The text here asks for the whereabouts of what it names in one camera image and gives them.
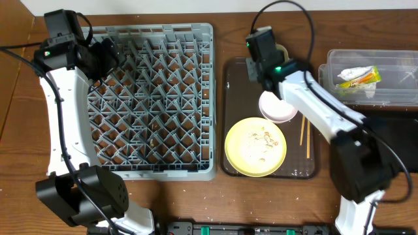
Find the yellow green snack wrapper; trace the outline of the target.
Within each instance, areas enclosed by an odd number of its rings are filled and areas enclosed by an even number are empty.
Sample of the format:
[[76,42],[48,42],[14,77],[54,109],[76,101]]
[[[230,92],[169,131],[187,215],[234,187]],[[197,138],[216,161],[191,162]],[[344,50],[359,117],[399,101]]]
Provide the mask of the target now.
[[338,77],[344,80],[343,83],[336,84],[339,88],[357,88],[381,81],[381,75],[376,66],[344,69]]

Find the white tissue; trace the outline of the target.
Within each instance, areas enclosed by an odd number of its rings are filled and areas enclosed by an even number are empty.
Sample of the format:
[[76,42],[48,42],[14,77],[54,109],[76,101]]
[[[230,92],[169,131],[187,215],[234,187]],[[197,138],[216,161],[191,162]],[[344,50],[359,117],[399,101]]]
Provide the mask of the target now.
[[344,69],[338,77],[344,80],[336,85],[341,97],[363,91],[366,97],[371,99],[376,93],[377,83],[381,82],[381,75],[376,66]]

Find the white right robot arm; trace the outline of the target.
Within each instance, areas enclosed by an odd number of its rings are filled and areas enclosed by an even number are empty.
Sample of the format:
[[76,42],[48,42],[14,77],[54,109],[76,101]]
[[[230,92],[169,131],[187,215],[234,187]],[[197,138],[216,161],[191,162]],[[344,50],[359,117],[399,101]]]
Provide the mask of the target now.
[[252,29],[246,44],[263,89],[307,117],[330,145],[330,176],[342,196],[337,231],[371,234],[376,207],[398,172],[375,136],[382,127],[324,90],[300,61],[286,61],[270,27]]

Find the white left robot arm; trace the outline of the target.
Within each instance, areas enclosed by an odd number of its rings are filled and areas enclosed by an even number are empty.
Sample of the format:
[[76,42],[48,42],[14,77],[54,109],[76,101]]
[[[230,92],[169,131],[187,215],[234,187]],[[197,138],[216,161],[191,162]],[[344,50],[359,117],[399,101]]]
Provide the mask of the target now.
[[44,16],[49,38],[35,52],[35,72],[46,97],[50,127],[47,178],[37,198],[70,227],[89,234],[152,234],[152,212],[129,198],[121,176],[101,166],[88,116],[91,86],[125,57],[110,40],[93,42],[80,27],[81,13],[56,10]]

